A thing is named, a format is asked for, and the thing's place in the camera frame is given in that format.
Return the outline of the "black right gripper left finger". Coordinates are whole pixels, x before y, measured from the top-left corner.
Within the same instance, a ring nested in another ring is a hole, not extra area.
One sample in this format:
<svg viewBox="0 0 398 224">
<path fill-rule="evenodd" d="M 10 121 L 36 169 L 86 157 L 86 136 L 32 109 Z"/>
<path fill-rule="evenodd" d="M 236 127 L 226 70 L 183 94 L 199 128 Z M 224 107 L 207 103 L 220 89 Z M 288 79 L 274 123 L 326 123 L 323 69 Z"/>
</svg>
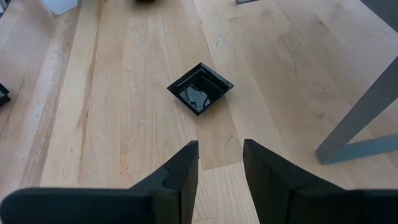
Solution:
<svg viewBox="0 0 398 224">
<path fill-rule="evenodd" d="M 28 188 L 0 204 L 2 224 L 191 224 L 198 141 L 128 189 Z"/>
</svg>

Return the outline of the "grey perforated metal riser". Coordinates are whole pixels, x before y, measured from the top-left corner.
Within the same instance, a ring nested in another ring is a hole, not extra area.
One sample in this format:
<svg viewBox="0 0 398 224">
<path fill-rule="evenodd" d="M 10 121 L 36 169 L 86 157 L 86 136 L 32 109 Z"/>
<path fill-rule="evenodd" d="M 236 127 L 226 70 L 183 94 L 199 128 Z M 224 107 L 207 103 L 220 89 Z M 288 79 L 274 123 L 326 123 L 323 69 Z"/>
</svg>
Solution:
<svg viewBox="0 0 398 224">
<path fill-rule="evenodd" d="M 332 164 L 398 151 L 398 0 L 262 0 L 230 20 L 271 113 Z"/>
</svg>

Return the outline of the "black flared square plate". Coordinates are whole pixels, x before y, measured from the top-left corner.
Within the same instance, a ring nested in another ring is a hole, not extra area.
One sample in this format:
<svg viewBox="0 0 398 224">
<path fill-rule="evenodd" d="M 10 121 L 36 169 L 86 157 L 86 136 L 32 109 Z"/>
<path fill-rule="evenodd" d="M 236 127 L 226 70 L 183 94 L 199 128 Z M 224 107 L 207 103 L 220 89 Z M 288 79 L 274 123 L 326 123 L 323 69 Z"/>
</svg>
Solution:
<svg viewBox="0 0 398 224">
<path fill-rule="evenodd" d="M 9 90 L 0 83 L 0 107 L 10 102 L 10 97 L 8 96 Z"/>
</svg>

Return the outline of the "white arm base bracket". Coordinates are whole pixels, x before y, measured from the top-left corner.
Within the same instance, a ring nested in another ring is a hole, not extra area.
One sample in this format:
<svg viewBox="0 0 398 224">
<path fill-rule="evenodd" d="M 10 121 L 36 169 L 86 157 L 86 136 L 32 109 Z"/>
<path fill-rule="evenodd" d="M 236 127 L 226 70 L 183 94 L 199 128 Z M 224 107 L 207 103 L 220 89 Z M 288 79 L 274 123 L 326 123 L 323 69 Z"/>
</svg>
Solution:
<svg viewBox="0 0 398 224">
<path fill-rule="evenodd" d="M 40 0 L 55 15 L 61 15 L 78 6 L 78 0 Z"/>
</svg>

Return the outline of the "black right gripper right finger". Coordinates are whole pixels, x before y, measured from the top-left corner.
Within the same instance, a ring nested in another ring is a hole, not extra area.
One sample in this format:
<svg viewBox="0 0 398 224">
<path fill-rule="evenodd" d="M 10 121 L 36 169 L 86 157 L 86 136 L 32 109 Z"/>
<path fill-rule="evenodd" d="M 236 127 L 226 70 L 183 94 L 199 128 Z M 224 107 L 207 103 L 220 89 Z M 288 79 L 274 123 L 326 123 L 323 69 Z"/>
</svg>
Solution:
<svg viewBox="0 0 398 224">
<path fill-rule="evenodd" d="M 398 190 L 345 190 L 252 139 L 243 162 L 260 224 L 398 224 Z"/>
</svg>

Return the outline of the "black stepped square plate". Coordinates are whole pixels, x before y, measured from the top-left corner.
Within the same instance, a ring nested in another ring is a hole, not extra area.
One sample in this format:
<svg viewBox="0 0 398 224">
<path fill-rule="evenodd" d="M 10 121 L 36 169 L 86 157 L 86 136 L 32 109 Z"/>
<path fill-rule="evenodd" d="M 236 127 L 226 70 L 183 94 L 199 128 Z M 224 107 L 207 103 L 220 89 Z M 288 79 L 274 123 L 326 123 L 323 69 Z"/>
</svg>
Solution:
<svg viewBox="0 0 398 224">
<path fill-rule="evenodd" d="M 234 85 L 200 62 L 167 89 L 190 111 L 199 116 L 222 98 Z"/>
</svg>

